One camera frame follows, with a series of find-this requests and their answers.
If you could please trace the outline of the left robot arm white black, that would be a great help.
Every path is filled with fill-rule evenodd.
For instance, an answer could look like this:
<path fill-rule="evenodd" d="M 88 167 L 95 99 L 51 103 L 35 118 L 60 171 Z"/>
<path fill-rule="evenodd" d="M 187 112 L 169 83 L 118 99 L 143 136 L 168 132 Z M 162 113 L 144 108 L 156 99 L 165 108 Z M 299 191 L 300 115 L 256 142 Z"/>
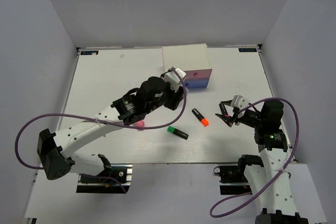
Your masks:
<path fill-rule="evenodd" d="M 79 150 L 87 144 L 123 127 L 133 124 L 161 106 L 176 110 L 185 101 L 185 72 L 175 69 L 150 77 L 140 87 L 129 90 L 124 96 L 98 113 L 65 130 L 40 132 L 37 154 L 48 180 L 67 173 L 87 174 L 104 182 L 110 178 L 111 164 L 102 154 L 82 155 Z"/>

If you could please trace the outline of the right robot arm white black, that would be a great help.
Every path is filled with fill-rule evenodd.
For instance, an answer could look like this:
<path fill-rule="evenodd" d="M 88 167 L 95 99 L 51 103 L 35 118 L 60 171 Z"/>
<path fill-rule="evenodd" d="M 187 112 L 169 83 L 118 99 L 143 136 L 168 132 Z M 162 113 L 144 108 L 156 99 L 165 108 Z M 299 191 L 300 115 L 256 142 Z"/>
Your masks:
<path fill-rule="evenodd" d="M 287 171 L 298 145 L 299 132 L 296 132 L 295 142 L 289 145 L 280 128 L 284 105 L 291 103 L 282 98 L 265 98 L 260 103 L 262 108 L 257 110 L 255 104 L 236 95 L 219 104 L 218 117 L 229 127 L 243 124 L 254 129 L 259 153 L 242 155 L 236 165 L 214 168 L 226 200 L 247 195 L 251 198 L 224 214 L 216 215 L 211 211 L 210 216 L 229 216 L 254 201 L 259 211 L 256 223 L 308 223 L 296 207 L 290 187 L 291 174 Z"/>

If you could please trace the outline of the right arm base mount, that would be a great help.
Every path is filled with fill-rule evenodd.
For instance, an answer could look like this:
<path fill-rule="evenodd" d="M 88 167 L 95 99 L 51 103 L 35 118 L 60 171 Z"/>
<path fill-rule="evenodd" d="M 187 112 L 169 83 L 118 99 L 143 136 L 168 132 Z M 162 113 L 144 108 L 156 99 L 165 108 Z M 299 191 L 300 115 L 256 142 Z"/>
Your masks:
<path fill-rule="evenodd" d="M 213 169 L 215 176 L 219 177 L 219 189 L 221 195 L 239 195 L 250 193 L 250 185 L 237 165 L 216 166 Z"/>

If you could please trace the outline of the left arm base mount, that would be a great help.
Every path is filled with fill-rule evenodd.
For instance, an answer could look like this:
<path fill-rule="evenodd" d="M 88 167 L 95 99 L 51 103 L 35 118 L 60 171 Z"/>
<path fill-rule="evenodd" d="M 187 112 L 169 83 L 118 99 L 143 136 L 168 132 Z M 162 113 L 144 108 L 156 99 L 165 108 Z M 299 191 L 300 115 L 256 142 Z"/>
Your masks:
<path fill-rule="evenodd" d="M 132 164 L 111 165 L 99 175 L 80 174 L 76 193 L 82 194 L 126 194 L 132 180 Z"/>

